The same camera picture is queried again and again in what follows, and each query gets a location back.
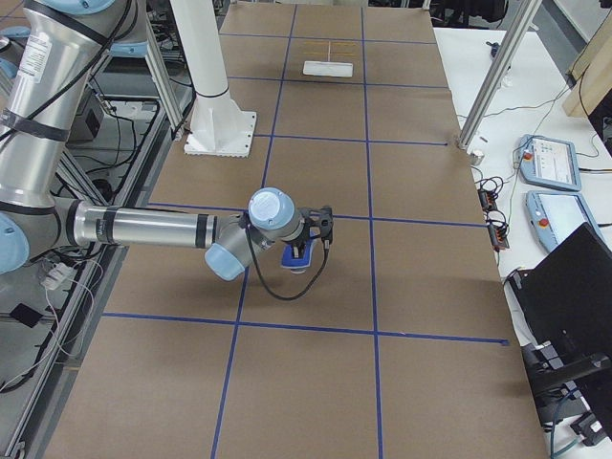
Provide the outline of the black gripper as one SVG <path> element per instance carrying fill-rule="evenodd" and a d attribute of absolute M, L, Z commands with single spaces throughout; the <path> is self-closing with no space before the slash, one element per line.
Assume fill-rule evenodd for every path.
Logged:
<path fill-rule="evenodd" d="M 292 241 L 290 244 L 291 257 L 307 257 L 311 253 L 310 237 Z"/>

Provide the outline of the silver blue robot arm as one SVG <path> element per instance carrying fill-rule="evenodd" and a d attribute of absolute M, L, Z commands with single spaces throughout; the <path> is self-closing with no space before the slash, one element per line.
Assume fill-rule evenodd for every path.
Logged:
<path fill-rule="evenodd" d="M 112 44 L 144 32 L 146 12 L 141 1 L 28 1 L 24 12 L 32 30 L 1 115 L 3 272 L 57 247 L 97 242 L 202 249 L 208 266 L 232 280 L 276 241 L 303 248 L 308 212 L 274 187 L 230 217 L 55 198 L 52 180 L 92 69 Z"/>

